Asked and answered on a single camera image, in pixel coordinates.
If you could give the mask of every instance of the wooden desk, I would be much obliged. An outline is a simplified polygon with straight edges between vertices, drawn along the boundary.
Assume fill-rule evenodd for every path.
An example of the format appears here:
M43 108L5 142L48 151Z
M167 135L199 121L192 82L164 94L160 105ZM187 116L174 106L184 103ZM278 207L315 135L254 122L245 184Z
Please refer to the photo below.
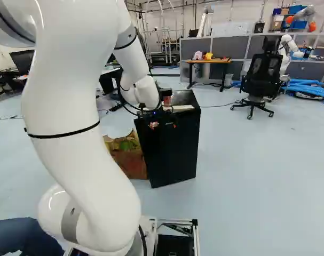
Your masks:
M209 64L223 64L224 65L224 70L222 72L222 85L220 88L220 91L223 92L225 88L225 77L227 73L227 67L229 63L232 63L233 60L232 58L217 58L217 59L211 59L211 60L188 60L187 63L189 64L189 85L188 89L190 89L193 84L193 65L194 64L204 64L204 63L209 63Z

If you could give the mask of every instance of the black stripe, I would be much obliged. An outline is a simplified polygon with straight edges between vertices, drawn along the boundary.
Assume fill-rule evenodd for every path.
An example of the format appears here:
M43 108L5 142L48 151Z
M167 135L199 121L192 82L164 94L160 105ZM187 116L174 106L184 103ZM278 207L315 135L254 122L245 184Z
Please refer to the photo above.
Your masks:
M5 17L2 15L1 11L0 11L0 18L3 20L3 22L13 31L15 32L17 35L19 35L20 37L28 40L29 42L35 43L35 41L31 40L30 38L26 37L25 35L22 35L20 32L18 32L6 19Z
M89 131L95 127L97 127L100 124L100 120L97 121L95 124L93 124L92 126L89 126L87 128L75 131L75 132L67 132L67 133L62 133L62 134L55 134L55 135L33 135L28 133L29 137L35 138L35 139L56 139L56 138L62 138L62 137L67 137L67 136L72 136L72 135L76 135L82 132L86 132Z
M128 43L128 44L125 44L124 46L120 46L120 47L115 47L114 49L115 50L120 50L120 49L124 49L124 48L126 48L126 47L128 47L128 46L130 46L131 44L133 44L133 42L136 40L136 38L137 38L137 32L136 32L136 34L135 34L135 37L134 37L134 39L130 42L130 43Z

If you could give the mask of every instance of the trash can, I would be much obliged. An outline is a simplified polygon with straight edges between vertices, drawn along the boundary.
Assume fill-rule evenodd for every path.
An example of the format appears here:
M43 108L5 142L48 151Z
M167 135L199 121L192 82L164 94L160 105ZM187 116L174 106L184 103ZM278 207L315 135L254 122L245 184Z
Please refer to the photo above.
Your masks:
M225 86L231 86L232 85L232 78L234 74L226 74L225 76Z

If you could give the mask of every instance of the black box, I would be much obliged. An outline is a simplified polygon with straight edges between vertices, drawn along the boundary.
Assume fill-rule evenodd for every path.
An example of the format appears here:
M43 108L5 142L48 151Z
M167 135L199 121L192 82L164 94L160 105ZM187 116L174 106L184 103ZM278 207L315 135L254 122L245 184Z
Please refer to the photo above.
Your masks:
M135 119L152 188L196 177L201 108L192 90L174 91L172 104L194 109ZM151 129L150 122L159 125Z
M158 235L156 256L193 256L193 247L192 237Z

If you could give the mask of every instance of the red object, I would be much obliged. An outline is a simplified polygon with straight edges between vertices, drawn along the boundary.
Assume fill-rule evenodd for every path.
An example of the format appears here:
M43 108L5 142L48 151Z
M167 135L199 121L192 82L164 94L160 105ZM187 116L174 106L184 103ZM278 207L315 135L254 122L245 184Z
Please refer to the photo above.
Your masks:
M309 24L309 32L313 32L316 30L316 22Z
M294 17L293 17L293 16L288 16L288 17L285 19L285 22L286 22L287 24L291 24L293 21L294 21Z
M164 96L163 102L164 102L165 106L170 106L171 105L171 96Z

